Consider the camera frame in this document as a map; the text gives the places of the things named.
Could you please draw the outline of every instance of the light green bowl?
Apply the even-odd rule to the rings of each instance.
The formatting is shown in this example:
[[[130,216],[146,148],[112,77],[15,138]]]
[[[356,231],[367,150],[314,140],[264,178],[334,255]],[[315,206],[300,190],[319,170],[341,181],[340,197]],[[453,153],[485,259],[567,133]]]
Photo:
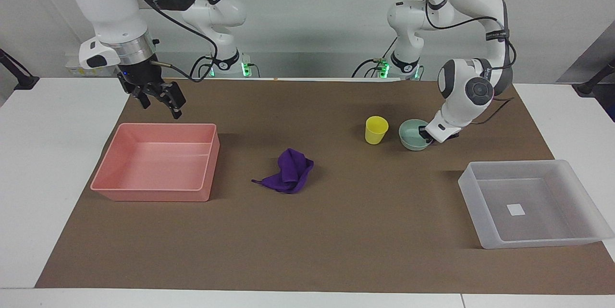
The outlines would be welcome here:
[[[420,126],[426,126],[428,123],[422,120],[407,120],[399,127],[399,139],[402,145],[409,150],[424,150],[432,141],[427,141],[419,133]]]

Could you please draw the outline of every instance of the brown tabletop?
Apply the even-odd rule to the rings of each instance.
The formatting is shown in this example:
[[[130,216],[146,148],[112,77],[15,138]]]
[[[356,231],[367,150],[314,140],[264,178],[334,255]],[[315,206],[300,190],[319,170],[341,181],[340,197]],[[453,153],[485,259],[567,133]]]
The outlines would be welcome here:
[[[218,126],[211,201],[119,203],[86,187],[37,288],[615,294],[602,243],[480,247],[457,186],[468,163],[553,159],[513,89],[489,123],[409,152],[397,128],[433,118],[435,83],[180,84],[178,122]],[[363,140],[372,115],[391,125],[378,146]],[[128,122],[173,120],[158,103],[144,111],[129,100],[118,124]],[[316,162],[305,189],[251,183],[276,173],[286,148]]]

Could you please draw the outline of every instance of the purple cloth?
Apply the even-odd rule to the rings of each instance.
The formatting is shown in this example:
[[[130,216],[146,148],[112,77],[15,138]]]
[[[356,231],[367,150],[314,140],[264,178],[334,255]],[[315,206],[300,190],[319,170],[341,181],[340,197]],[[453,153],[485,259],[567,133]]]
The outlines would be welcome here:
[[[279,174],[267,177],[263,181],[255,179],[252,181],[277,192],[294,194],[307,182],[308,173],[314,168],[314,162],[306,159],[303,153],[289,148],[277,159],[277,166],[280,167]]]

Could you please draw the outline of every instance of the pink bin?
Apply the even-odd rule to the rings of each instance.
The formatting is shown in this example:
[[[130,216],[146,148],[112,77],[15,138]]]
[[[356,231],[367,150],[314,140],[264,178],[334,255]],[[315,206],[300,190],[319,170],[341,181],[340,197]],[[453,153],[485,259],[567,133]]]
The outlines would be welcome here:
[[[114,201],[207,201],[219,150],[215,124],[124,123],[90,188]]]

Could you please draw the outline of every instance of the table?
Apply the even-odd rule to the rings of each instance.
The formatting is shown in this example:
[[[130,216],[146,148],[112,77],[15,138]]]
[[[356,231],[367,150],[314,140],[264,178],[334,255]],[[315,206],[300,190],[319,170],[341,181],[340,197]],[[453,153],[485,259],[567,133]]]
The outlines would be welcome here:
[[[615,228],[615,123],[569,86],[516,85],[547,145],[568,160]],[[0,290],[2,306],[615,306],[615,297],[367,295],[215,291],[31,290],[97,163],[127,96],[115,79],[43,79],[0,108]],[[60,172],[73,172],[68,179]],[[36,177],[28,177],[35,172]],[[615,241],[605,242],[615,258]],[[105,297],[113,301],[97,301]]]

